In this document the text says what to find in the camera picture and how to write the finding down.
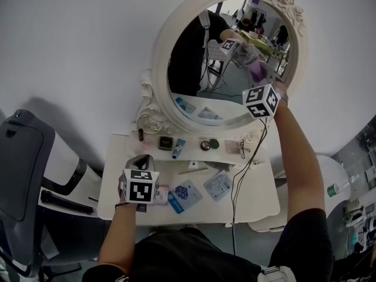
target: bottle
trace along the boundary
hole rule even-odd
[[[337,183],[334,183],[333,185],[331,185],[331,186],[328,187],[328,189],[327,189],[328,195],[330,197],[333,197],[336,194],[339,194],[344,189],[346,189],[348,186],[350,186],[351,184],[353,184],[358,178],[359,178],[358,174],[356,176],[351,176],[348,179],[348,182],[345,185],[341,185],[341,186],[339,186]]]

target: round mirror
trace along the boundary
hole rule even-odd
[[[289,80],[291,63],[297,63],[293,38],[280,13],[263,1],[226,0],[209,7],[186,22],[171,52],[167,83],[175,107],[201,125],[250,117],[242,92]],[[229,50],[228,39],[236,43]]]

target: vanity table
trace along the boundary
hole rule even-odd
[[[150,143],[157,144],[158,136],[147,135]],[[210,166],[207,170],[179,174],[186,172],[188,160],[194,156],[196,160],[211,160],[238,164],[230,169],[228,176],[232,179],[238,173],[248,159],[242,159],[240,155],[228,155],[224,151],[224,144],[220,141],[217,150],[204,152],[199,148],[195,139],[186,138],[186,145],[177,160],[171,158],[172,152],[154,149],[145,149],[135,133],[130,136],[112,135],[110,138],[105,170],[103,172],[102,187],[100,189],[98,215],[105,220],[112,220],[115,213],[115,204],[119,202],[118,180],[123,172],[126,162],[137,155],[144,153],[153,156],[155,171],[160,172],[159,184],[169,185],[172,189],[186,180],[191,180],[203,198],[183,213],[177,214],[172,206],[148,205],[147,213],[136,213],[138,226],[162,226],[167,224],[189,223],[230,223],[233,219],[230,193],[220,201],[214,201],[203,187],[203,183],[216,175],[219,170]],[[251,152],[255,145],[248,146]],[[277,215],[280,211],[276,186],[269,158],[264,149],[260,149],[255,160],[262,162],[252,165],[247,172],[237,201],[236,222],[245,223],[260,220],[267,216]]]
[[[204,53],[206,51],[204,47],[209,39],[222,43],[220,34],[226,31],[225,41],[229,44],[231,39],[234,39],[231,36],[235,38],[237,36],[235,33],[232,34],[233,31],[226,23],[214,23],[212,28],[208,24],[207,20],[210,21],[208,17],[211,17],[213,22],[223,20],[208,11],[208,8],[223,1],[225,0],[185,0],[163,25],[154,46],[152,66],[140,75],[143,99],[133,122],[133,132],[130,136],[112,135],[110,138],[99,197],[98,215],[101,218],[110,220],[114,215],[115,204],[119,201],[118,180],[126,162],[138,155],[148,154],[154,158],[155,171],[160,172],[160,185],[168,185],[169,190],[173,190],[190,180],[203,198],[180,214],[177,214],[169,203],[163,206],[147,205],[146,213],[137,212],[138,226],[233,221],[231,195],[227,194],[216,202],[203,187],[204,182],[215,176],[219,170],[208,167],[198,172],[179,174],[188,171],[189,161],[199,161],[203,166],[205,161],[210,161],[236,165],[228,172],[228,176],[233,180],[233,177],[250,161],[257,145],[262,144],[264,140],[262,135],[273,120],[272,118],[263,121],[255,119],[241,102],[236,103],[226,99],[231,96],[242,97],[244,90],[259,86],[249,78],[247,80],[238,78],[236,72],[230,72],[230,67],[227,65],[224,66],[223,74],[215,85],[215,89],[221,89],[222,99],[197,97],[197,90],[201,87],[200,82],[209,71],[210,58],[208,53]],[[250,4],[252,0],[248,1],[248,6],[252,10]],[[263,5],[265,9],[274,8],[280,15],[280,24],[286,26],[288,31],[289,60],[281,79],[287,86],[287,94],[291,97],[298,84],[304,80],[308,41],[303,10],[294,4],[294,0],[258,1],[259,9],[262,9]],[[233,61],[232,58],[235,58],[233,54],[228,56],[228,63]],[[243,60],[237,58],[236,68],[234,66],[232,68],[250,70],[247,67],[251,64],[250,58],[247,60],[248,62],[245,58]],[[271,83],[274,78],[274,73],[270,74],[270,72],[264,76],[264,80]],[[262,109],[256,107],[253,109],[256,109],[253,111],[257,111],[258,114],[264,113]],[[137,136],[139,129],[143,130],[145,136],[143,142],[140,142]],[[172,159],[171,151],[158,149],[160,136],[173,137],[174,143],[179,138],[186,141],[176,160]],[[201,150],[201,141],[209,139],[218,140],[219,148]],[[237,141],[239,145],[245,141],[244,147],[250,151],[246,152],[244,159],[239,152],[237,155],[231,155],[225,150],[226,140]],[[277,215],[280,211],[269,157],[262,145],[253,161],[258,164],[251,163],[241,184],[236,204],[236,223],[260,220]],[[234,189],[240,176],[235,178]]]

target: white vanity table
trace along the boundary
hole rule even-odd
[[[209,71],[209,61],[215,60],[215,58],[209,59],[208,54],[205,56],[205,60],[202,60],[204,57],[202,46],[204,38],[209,40],[211,32],[213,32],[212,38],[215,38],[215,34],[219,35],[224,30],[229,31],[229,28],[222,29],[222,31],[210,31],[209,28],[209,36],[207,37],[208,34],[202,29],[204,25],[200,25],[199,14],[209,15],[209,13],[206,14],[206,9],[223,1],[225,0],[186,0],[169,16],[160,31],[159,38],[154,46],[152,68],[143,71],[140,76],[143,100],[136,114],[133,133],[130,136],[112,135],[110,138],[99,198],[98,214],[101,218],[110,220],[114,215],[115,204],[119,201],[118,180],[126,162],[138,155],[148,154],[154,158],[155,170],[160,172],[159,184],[167,184],[171,190],[186,180],[191,180],[203,198],[180,214],[177,214],[169,204],[165,206],[148,205],[147,213],[137,212],[136,224],[138,226],[229,223],[233,221],[231,195],[228,194],[219,202],[216,202],[203,187],[203,183],[217,174],[218,170],[209,167],[207,170],[196,173],[179,174],[187,171],[188,161],[212,161],[237,165],[229,172],[229,177],[232,179],[250,160],[264,130],[264,125],[259,120],[253,119],[243,105],[226,100],[198,98],[195,94],[195,87],[197,85],[198,90],[199,82],[202,80],[200,76],[198,78],[197,75],[190,76],[192,72],[197,72],[195,64],[198,64],[199,71],[202,70],[201,67],[206,68],[205,74],[205,71]],[[252,0],[248,1],[249,6],[251,6]],[[283,76],[279,77],[287,85],[288,95],[291,96],[299,82],[303,80],[307,55],[307,36],[302,16],[303,10],[294,4],[294,0],[258,1],[260,2],[258,7],[261,7],[262,4],[268,4],[269,7],[274,8],[281,17],[279,22],[288,31],[289,59],[286,61]],[[214,40],[218,43],[223,41],[222,39]],[[180,54],[177,54],[174,50],[175,47],[179,47],[178,42],[186,44]],[[198,47],[198,51],[195,51],[195,53],[198,52],[198,55],[202,53],[202,56],[199,55],[198,59],[195,59],[198,62],[190,62],[191,54],[185,53],[187,49],[189,50],[192,47]],[[246,65],[245,62],[238,62],[237,59],[237,68],[249,70]],[[223,72],[226,72],[226,68],[227,65],[224,66]],[[178,74],[172,74],[173,70],[177,70]],[[268,78],[269,81],[272,81],[272,78],[274,79],[269,75],[264,78]],[[217,90],[221,87],[221,94],[226,97],[226,93],[223,93],[223,91],[228,87],[229,91],[236,93],[235,96],[241,96],[242,91],[245,90],[244,87],[257,86],[257,84],[250,84],[249,80],[236,82],[234,79],[230,81],[230,77],[226,77],[226,79],[227,82],[224,81],[221,74],[216,80],[218,88],[211,87],[209,90]],[[184,90],[184,87],[182,90],[174,90],[179,85],[188,85],[191,88],[189,91]],[[178,96],[187,103],[183,107],[179,106],[180,104],[177,105],[175,101]],[[187,108],[191,110],[190,113],[184,112]],[[205,108],[209,108],[223,120],[200,118],[198,115]],[[138,140],[137,130],[139,129],[143,129],[145,134],[144,142]],[[160,136],[171,136],[174,138],[174,143],[178,138],[186,141],[177,160],[172,159],[171,151],[162,151],[157,148]],[[204,152],[200,149],[200,142],[209,139],[217,139],[220,146],[218,149],[211,148]],[[244,147],[249,148],[250,152],[246,152],[245,159],[242,159],[241,155],[231,155],[224,148],[225,140],[236,140],[239,143],[244,140],[246,143]],[[241,184],[236,205],[235,222],[257,221],[267,216],[277,215],[280,211],[270,161],[262,146],[259,148],[254,161],[261,163],[251,165]],[[240,175],[235,179],[235,189],[239,177]]]
[[[147,135],[149,140],[157,143],[159,136]],[[112,135],[110,138],[105,170],[103,172],[102,187],[100,190],[98,215],[102,219],[111,220],[119,202],[118,180],[123,172],[126,162],[134,156],[147,153],[153,156],[155,170],[160,172],[159,184],[168,184],[169,188],[176,187],[186,180],[191,180],[197,187],[203,198],[197,204],[177,214],[169,203],[166,205],[148,205],[147,213],[136,213],[138,226],[162,226],[165,224],[188,224],[188,223],[229,223],[232,222],[233,209],[230,194],[219,202],[214,201],[203,187],[203,183],[213,177],[219,171],[212,167],[201,172],[179,174],[187,171],[188,162],[195,156],[196,160],[211,160],[241,165],[246,164],[248,159],[242,159],[240,155],[228,155],[224,153],[224,144],[220,142],[217,150],[204,152],[199,148],[199,142],[195,139],[186,138],[184,146],[177,160],[171,158],[172,152],[154,149],[144,149],[138,141],[135,133],[130,136]],[[264,217],[277,215],[280,211],[276,186],[270,161],[264,149],[260,149],[255,158],[259,163],[252,165],[247,172],[241,187],[237,201],[236,222],[244,223],[260,220]],[[228,173],[230,178],[239,172],[234,167]]]

